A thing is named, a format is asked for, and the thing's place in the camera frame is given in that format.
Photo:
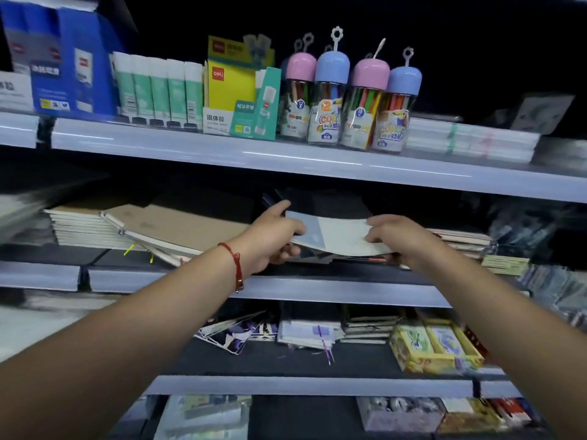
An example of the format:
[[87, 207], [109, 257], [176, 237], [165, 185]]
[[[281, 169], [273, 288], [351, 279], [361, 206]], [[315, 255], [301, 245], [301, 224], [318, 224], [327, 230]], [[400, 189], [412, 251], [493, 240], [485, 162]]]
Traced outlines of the person's left hand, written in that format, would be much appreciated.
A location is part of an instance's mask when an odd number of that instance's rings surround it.
[[285, 217], [289, 200], [282, 200], [263, 212], [243, 233], [227, 242], [231, 251], [239, 254], [239, 264], [244, 279], [260, 273], [268, 265], [279, 265], [300, 255], [301, 248], [290, 242], [274, 244], [274, 221], [297, 220]]

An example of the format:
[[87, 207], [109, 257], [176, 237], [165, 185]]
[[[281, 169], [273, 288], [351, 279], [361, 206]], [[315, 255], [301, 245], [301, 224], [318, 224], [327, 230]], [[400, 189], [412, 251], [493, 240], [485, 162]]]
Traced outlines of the person's right hand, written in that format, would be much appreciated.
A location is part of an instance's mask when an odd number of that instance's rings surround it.
[[446, 249], [445, 243], [427, 229], [402, 215], [396, 215], [394, 240], [386, 245], [390, 254], [386, 259], [390, 263], [405, 265], [412, 271], [421, 269], [423, 262]]

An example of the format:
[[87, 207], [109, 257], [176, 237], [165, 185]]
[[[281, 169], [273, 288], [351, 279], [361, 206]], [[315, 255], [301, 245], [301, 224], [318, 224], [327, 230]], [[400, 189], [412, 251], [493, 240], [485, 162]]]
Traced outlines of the blue and white notebook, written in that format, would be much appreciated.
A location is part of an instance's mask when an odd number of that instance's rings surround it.
[[335, 219], [293, 211], [286, 211], [285, 217], [304, 224], [305, 234], [295, 235], [291, 240], [300, 246], [349, 257], [380, 256], [392, 252], [383, 243], [365, 240], [371, 229], [365, 219]]

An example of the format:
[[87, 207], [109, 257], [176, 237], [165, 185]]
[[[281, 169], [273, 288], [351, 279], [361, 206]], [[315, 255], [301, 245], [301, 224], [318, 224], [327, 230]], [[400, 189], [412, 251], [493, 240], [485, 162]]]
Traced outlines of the person's right forearm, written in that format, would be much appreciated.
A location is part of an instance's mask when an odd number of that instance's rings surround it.
[[587, 334], [442, 243], [401, 253], [444, 295], [559, 440], [587, 440]]

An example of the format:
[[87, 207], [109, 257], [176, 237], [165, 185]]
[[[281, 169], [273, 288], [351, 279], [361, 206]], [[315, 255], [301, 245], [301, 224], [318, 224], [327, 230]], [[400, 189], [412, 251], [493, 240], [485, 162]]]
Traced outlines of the person's left forearm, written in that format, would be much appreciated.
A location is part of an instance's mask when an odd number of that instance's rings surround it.
[[243, 280], [227, 243], [0, 364], [0, 440], [99, 440]]

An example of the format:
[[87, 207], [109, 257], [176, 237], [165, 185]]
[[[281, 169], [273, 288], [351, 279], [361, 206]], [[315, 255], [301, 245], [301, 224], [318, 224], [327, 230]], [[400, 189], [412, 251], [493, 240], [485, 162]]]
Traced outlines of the grey metal shelf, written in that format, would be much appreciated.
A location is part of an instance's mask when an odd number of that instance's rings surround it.
[[518, 398], [504, 375], [438, 376], [402, 371], [388, 346], [337, 344], [324, 353], [253, 341], [233, 355], [192, 340], [144, 395], [252, 394], [287, 396], [404, 396]]
[[58, 118], [49, 148], [587, 204], [587, 174], [408, 149], [400, 155]]
[[[87, 247], [0, 246], [0, 288], [130, 294], [171, 271], [144, 251]], [[335, 260], [286, 263], [250, 277], [234, 297], [298, 302], [451, 308], [422, 276], [396, 266]]]

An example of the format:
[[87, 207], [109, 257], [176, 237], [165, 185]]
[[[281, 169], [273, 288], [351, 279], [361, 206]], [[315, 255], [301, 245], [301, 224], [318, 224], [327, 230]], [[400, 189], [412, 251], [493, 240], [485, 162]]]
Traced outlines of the stack of thin notebooks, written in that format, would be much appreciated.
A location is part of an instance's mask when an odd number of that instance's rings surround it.
[[495, 249], [493, 240], [482, 233], [432, 228], [427, 230], [440, 238], [446, 245], [473, 260], [481, 261], [485, 255], [493, 253]]

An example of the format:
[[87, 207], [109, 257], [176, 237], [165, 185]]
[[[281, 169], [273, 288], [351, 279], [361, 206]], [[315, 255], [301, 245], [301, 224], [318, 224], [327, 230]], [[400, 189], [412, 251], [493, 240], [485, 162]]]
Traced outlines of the stack of dark notebooks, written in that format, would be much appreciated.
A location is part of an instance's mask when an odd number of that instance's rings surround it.
[[337, 342], [366, 345], [387, 344], [394, 326], [406, 317], [399, 306], [341, 304], [341, 328]]

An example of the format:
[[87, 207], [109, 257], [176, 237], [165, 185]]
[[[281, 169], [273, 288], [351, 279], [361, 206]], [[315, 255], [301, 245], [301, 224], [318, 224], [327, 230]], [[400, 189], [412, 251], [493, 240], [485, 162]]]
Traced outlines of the white notebook with purple ribbon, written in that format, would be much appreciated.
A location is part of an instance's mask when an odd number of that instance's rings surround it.
[[336, 341], [344, 338], [340, 322], [316, 320], [281, 320], [278, 325], [278, 343], [303, 348], [331, 350]]

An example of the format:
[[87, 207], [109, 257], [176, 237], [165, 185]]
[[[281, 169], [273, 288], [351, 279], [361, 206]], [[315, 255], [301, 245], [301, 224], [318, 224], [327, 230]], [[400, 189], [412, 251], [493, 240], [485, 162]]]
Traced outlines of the brown kraft cover notebook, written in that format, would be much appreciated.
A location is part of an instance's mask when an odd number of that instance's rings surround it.
[[176, 267], [239, 236], [249, 226], [158, 205], [122, 205], [100, 212], [100, 217], [133, 244]]

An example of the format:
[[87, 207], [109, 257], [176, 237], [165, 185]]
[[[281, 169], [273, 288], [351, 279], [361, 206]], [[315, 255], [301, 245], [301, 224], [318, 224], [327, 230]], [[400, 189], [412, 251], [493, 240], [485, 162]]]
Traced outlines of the blue cap marker jar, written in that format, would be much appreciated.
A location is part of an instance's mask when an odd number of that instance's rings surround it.
[[315, 145], [336, 145], [342, 120], [343, 97], [349, 79], [350, 60], [338, 50], [343, 29], [332, 29], [333, 45], [316, 65], [307, 141]]
[[414, 48], [403, 51], [404, 65], [391, 69], [378, 107], [371, 148], [398, 154], [404, 148], [410, 111], [420, 93], [422, 72], [411, 66]]

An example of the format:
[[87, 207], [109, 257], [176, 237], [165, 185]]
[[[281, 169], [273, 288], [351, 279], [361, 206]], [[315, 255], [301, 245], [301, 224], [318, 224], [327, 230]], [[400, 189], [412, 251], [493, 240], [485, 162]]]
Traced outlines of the purple illustrated card packs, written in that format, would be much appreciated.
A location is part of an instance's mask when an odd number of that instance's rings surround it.
[[275, 341], [278, 324], [266, 310], [238, 316], [215, 318], [195, 333], [194, 338], [233, 355], [239, 355], [249, 341]]

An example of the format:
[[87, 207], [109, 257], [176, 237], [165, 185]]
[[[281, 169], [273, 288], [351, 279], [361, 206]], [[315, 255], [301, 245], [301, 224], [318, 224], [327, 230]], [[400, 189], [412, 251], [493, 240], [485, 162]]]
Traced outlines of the yellow crayon box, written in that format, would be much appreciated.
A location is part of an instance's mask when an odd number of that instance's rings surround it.
[[455, 321], [425, 318], [423, 325], [434, 350], [435, 374], [472, 374], [484, 365], [483, 356]]
[[422, 324], [396, 324], [388, 344], [404, 372], [425, 375], [457, 375], [454, 357], [434, 351]]

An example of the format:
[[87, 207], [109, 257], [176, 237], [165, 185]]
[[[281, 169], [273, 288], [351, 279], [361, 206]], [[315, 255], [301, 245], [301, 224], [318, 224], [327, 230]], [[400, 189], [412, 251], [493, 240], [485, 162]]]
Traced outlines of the pink cap marker jar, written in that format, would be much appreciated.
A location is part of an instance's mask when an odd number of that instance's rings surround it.
[[317, 59], [308, 53], [308, 47], [313, 42], [311, 32], [296, 39], [294, 53], [285, 65], [285, 98], [280, 133], [290, 140], [303, 141], [308, 133], [310, 91], [317, 65]]
[[365, 151], [370, 146], [381, 96], [390, 75], [389, 64], [378, 58], [386, 39], [383, 38], [370, 58], [360, 60], [352, 74], [352, 90], [340, 138], [344, 147]]

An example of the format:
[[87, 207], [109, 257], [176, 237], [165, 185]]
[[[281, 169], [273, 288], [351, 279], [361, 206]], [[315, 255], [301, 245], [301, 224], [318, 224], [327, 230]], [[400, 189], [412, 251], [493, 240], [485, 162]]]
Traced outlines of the teal glue stick packet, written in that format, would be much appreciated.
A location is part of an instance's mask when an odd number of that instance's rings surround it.
[[238, 99], [230, 135], [238, 138], [273, 141], [276, 137], [282, 71], [267, 67], [255, 72], [253, 99]]

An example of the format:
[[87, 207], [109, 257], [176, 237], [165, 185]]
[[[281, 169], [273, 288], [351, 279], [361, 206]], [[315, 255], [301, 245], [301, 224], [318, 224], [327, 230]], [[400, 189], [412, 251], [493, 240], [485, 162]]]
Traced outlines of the stack of white paper packs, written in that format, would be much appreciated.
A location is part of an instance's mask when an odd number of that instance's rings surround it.
[[529, 163], [539, 139], [540, 135], [534, 132], [413, 117], [405, 146], [447, 156]]

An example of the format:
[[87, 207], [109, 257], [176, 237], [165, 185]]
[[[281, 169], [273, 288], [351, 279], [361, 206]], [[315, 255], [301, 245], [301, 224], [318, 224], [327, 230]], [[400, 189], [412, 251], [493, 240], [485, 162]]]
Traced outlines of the yellow shelf price label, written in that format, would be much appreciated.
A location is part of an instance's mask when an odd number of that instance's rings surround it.
[[529, 258], [485, 255], [481, 262], [481, 266], [484, 266], [495, 274], [519, 277], [525, 273], [529, 263]]

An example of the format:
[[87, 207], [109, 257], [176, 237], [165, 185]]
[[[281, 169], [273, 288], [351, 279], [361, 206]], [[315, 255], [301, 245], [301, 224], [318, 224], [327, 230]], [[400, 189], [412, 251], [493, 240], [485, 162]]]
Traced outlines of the yellow glue stick display box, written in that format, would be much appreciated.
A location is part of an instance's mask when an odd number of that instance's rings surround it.
[[275, 62], [272, 40], [263, 34], [245, 35], [242, 41], [208, 37], [204, 63], [203, 132], [253, 138], [258, 114], [258, 91], [264, 71]]

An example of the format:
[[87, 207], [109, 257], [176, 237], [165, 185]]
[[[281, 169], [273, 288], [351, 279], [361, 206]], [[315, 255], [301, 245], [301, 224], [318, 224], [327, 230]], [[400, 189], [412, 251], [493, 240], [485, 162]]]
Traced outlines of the grey eraser box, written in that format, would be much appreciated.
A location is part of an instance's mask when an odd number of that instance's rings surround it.
[[356, 397], [356, 402], [368, 432], [433, 434], [446, 414], [438, 398]]

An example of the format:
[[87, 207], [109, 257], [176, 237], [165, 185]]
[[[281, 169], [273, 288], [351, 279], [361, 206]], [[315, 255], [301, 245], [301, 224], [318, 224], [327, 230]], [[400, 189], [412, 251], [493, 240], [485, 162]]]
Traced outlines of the row of green glue sticks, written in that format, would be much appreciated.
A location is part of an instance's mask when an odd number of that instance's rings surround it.
[[147, 127], [203, 132], [204, 66], [113, 52], [117, 119]]

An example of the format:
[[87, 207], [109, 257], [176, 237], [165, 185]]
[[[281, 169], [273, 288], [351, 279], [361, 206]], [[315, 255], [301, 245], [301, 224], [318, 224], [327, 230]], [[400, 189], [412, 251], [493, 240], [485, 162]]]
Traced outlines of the pale green packaged set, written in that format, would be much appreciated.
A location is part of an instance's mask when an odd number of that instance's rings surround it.
[[153, 440], [247, 440], [251, 395], [171, 395]]

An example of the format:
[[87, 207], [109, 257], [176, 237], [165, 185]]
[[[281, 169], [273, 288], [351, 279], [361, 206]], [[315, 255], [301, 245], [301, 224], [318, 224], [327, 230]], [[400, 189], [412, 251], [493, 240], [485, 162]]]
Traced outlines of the stack of kraft notebooks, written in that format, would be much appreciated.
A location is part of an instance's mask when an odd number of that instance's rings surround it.
[[96, 249], [126, 250], [131, 242], [103, 220], [102, 211], [125, 205], [126, 199], [94, 196], [45, 209], [57, 244]]

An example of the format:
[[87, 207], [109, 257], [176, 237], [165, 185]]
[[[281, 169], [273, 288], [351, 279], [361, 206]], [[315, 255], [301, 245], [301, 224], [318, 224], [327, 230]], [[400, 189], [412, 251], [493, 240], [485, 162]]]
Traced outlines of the yellow and red packets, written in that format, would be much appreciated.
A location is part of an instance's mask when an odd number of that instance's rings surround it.
[[532, 416], [514, 398], [442, 398], [445, 414], [437, 435], [478, 434], [525, 428]]

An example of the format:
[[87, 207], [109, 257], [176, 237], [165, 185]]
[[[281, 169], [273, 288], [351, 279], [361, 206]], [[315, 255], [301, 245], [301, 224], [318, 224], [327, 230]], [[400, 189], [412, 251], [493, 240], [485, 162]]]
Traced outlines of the blue display box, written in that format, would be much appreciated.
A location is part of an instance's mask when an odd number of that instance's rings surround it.
[[108, 121], [120, 111], [114, 53], [137, 32], [124, 0], [0, 0], [13, 60], [24, 53], [41, 115]]

